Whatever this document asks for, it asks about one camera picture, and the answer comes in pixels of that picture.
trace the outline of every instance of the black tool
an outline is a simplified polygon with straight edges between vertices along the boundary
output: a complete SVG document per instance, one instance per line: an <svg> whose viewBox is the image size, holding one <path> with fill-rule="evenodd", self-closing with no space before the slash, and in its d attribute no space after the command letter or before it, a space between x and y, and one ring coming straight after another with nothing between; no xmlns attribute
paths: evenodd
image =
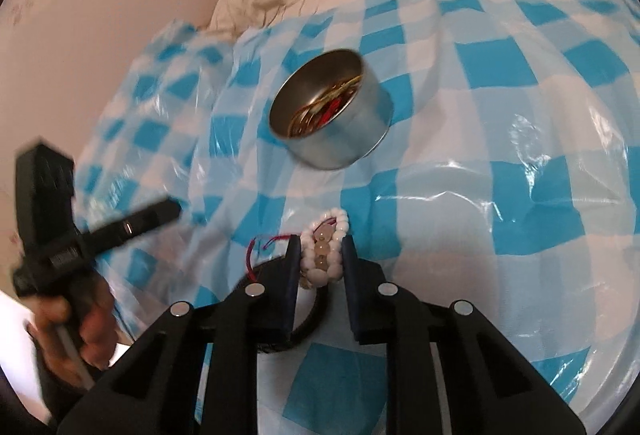
<svg viewBox="0 0 640 435"><path fill-rule="evenodd" d="M95 257L180 216L172 199L153 204L96 231L81 233L72 215L74 163L45 144L19 155L15 163L15 208L24 247L14 272L18 297L62 295L72 317L57 328L60 341L78 368L83 386L91 388L90 369L78 353L79 328L93 304Z"/></svg>
<svg viewBox="0 0 640 435"><path fill-rule="evenodd" d="M290 338L300 251L300 238L291 237L285 256L261 266L258 282L221 303L174 303L66 415L58 434L257 435L257 347ZM198 426L208 343L214 350Z"/></svg>
<svg viewBox="0 0 640 435"><path fill-rule="evenodd" d="M351 237L342 261L356 341L386 343L387 435L442 435L447 424L452 435L585 435L571 408L472 304L419 301L359 259Z"/></svg>

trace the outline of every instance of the wall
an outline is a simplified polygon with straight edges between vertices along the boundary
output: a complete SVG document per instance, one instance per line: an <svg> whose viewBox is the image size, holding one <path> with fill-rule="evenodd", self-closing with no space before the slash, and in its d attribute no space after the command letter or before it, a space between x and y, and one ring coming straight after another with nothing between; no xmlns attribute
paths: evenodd
<svg viewBox="0 0 640 435"><path fill-rule="evenodd" d="M38 136L77 156L130 60L167 22L204 24L217 0L5 0L0 7L0 190Z"/></svg>

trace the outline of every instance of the pearl bracelet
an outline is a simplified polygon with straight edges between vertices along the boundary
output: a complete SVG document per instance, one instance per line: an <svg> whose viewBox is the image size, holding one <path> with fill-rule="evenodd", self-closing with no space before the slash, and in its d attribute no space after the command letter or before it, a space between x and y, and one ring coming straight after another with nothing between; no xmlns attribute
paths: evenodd
<svg viewBox="0 0 640 435"><path fill-rule="evenodd" d="M340 208L325 211L319 220L302 231L300 285L303 288L324 287L342 278L342 239L349 232L347 212Z"/></svg>

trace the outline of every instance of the silver pot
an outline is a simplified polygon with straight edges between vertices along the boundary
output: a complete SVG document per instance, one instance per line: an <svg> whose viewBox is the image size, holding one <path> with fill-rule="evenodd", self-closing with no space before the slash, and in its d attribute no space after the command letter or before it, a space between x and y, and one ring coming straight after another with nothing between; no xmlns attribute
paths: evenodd
<svg viewBox="0 0 640 435"><path fill-rule="evenodd" d="M323 127L290 138L289 123L299 108L335 83L362 75L360 87ZM367 62L353 50L325 52L305 63L284 83L269 113L269 126L300 160L319 170L338 170L372 152L385 137L393 104Z"/></svg>

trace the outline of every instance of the black controller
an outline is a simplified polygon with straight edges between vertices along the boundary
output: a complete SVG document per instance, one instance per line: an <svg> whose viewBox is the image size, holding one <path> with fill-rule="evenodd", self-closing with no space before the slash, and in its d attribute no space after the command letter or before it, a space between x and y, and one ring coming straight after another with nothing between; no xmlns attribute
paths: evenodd
<svg viewBox="0 0 640 435"><path fill-rule="evenodd" d="M73 160L45 144L18 155L15 210L24 256L14 272L14 287L20 298L61 295L71 304L72 317L57 333L89 389L94 383L91 368L78 350L83 344L79 328L94 302L95 257L174 221L181 208L166 199L95 231L80 232L72 214L73 177Z"/></svg>

